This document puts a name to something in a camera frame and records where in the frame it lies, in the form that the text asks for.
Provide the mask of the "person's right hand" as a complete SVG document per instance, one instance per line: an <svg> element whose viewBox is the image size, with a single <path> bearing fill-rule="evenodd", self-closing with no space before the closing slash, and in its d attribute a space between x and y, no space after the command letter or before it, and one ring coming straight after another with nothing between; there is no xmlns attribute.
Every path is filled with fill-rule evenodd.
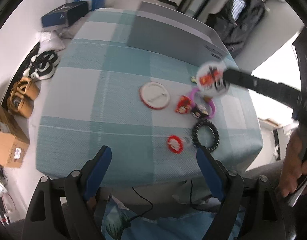
<svg viewBox="0 0 307 240"><path fill-rule="evenodd" d="M300 159L300 154L306 142L307 129L299 125L290 135L286 147L286 157L278 184L282 197L294 193L298 187L297 180L301 175L307 175L307 160L302 163Z"/></svg>

